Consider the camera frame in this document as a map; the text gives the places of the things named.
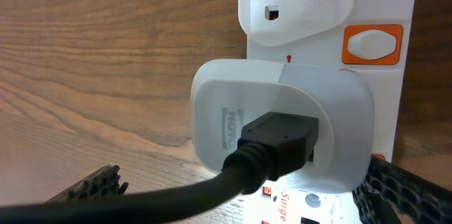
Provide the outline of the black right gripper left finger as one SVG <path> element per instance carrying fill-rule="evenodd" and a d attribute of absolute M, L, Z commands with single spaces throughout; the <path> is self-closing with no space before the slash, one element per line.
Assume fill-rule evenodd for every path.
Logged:
<path fill-rule="evenodd" d="M 118 165 L 106 165 L 79 182 L 53 196 L 48 202 L 96 199 L 106 196 L 124 195 L 129 183 L 121 182 Z"/>

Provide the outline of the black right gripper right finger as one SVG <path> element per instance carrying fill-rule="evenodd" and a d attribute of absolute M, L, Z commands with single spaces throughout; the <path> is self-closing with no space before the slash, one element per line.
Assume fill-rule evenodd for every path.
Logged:
<path fill-rule="evenodd" d="M 451 191 L 375 155 L 352 197 L 362 223 L 399 223 L 401 213 L 414 223 L 451 224 Z"/>

